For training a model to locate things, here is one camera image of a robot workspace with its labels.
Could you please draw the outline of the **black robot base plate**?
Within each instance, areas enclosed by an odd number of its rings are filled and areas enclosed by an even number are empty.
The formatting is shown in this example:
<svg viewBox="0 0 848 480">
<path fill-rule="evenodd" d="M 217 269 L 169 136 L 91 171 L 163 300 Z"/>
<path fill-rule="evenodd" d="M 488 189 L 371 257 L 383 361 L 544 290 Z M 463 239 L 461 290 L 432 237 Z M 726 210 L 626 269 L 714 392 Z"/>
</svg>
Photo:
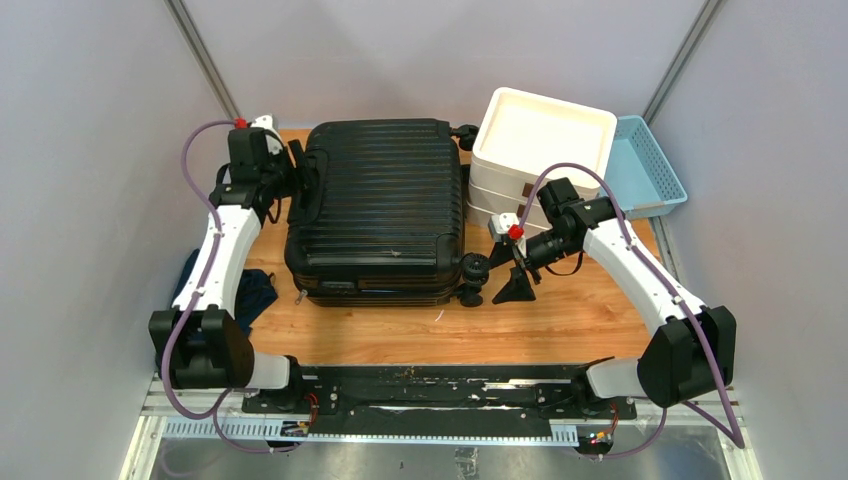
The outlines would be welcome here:
<svg viewBox="0 0 848 480">
<path fill-rule="evenodd" d="M 634 420 L 619 396 L 596 399 L 578 364 L 305 366 L 302 397 L 262 391 L 249 414 L 317 418 L 311 437 L 379 440 L 561 441 L 556 425 Z"/>
</svg>

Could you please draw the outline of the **black ribbed hard-shell suitcase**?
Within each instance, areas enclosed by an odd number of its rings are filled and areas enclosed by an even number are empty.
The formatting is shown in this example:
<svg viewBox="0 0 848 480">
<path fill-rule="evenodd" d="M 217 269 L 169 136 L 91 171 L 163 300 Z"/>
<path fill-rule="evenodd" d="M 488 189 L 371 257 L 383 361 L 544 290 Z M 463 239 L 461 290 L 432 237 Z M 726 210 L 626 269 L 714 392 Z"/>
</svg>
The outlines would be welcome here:
<svg viewBox="0 0 848 480">
<path fill-rule="evenodd" d="M 481 305 L 489 264 L 465 249 L 460 159 L 477 133 L 433 118 L 315 127 L 305 159 L 317 181 L 287 218 L 295 287 L 322 307 Z"/>
</svg>

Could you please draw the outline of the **light blue plastic basket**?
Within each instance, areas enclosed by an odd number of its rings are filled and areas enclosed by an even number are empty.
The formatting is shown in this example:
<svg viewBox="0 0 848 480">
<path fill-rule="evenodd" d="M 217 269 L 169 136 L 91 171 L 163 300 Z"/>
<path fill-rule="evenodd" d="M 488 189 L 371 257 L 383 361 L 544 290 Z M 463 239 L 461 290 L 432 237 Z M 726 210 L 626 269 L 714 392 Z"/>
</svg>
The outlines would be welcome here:
<svg viewBox="0 0 848 480">
<path fill-rule="evenodd" d="M 631 220 L 665 216 L 688 200 L 659 142 L 638 115 L 618 119 L 605 181 Z"/>
</svg>

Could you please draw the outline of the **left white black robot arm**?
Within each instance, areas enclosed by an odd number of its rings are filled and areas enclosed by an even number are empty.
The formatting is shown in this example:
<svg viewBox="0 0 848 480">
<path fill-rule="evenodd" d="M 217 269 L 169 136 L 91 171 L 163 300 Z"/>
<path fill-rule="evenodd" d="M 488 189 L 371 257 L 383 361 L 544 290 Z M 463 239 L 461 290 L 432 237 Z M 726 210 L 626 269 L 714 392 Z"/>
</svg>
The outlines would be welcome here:
<svg viewBox="0 0 848 480">
<path fill-rule="evenodd" d="M 185 389 L 259 390 L 283 413 L 298 411 L 306 400 L 302 368 L 291 355 L 255 350 L 237 323 L 236 300 L 247 255 L 272 203 L 300 191 L 288 144 L 262 117 L 229 120 L 229 181 L 218 180 L 206 194 L 188 172 L 188 153 L 180 167 L 201 200 L 208 221 L 197 260 L 182 289 L 166 310 L 152 313 L 148 332 L 166 396 L 181 415 L 201 420 L 214 408 L 195 412 L 180 403 Z"/>
</svg>

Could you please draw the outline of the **white three-drawer storage unit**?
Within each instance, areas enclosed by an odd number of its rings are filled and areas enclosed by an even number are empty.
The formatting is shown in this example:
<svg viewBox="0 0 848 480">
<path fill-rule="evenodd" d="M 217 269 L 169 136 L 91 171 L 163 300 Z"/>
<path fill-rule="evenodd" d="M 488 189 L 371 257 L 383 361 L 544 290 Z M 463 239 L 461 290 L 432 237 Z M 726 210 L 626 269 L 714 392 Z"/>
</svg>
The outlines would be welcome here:
<svg viewBox="0 0 848 480">
<path fill-rule="evenodd" d="M 605 175 L 618 118 L 611 112 L 500 87 L 472 148 L 466 221 L 485 227 L 494 214 L 524 214 L 546 168 L 575 163 Z"/>
</svg>

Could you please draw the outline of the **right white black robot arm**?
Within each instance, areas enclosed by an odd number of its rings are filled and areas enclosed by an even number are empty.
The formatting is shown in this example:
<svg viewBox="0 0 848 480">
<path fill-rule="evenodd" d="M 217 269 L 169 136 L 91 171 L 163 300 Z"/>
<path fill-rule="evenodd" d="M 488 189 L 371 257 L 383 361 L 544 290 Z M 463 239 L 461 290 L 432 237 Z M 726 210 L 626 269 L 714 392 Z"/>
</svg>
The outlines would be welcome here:
<svg viewBox="0 0 848 480">
<path fill-rule="evenodd" d="M 541 270 L 582 254 L 614 280 L 651 336 L 637 358 L 580 367 L 570 392 L 575 411 L 596 417 L 613 397 L 643 397 L 668 408 L 712 391 L 725 396 L 733 379 L 737 328 L 729 309 L 710 307 L 688 292 L 650 255 L 611 196 L 585 200 L 562 178 L 547 182 L 536 197 L 550 227 L 532 237 L 512 212 L 489 218 L 491 265 L 514 264 L 494 303 L 535 300 Z"/>
</svg>

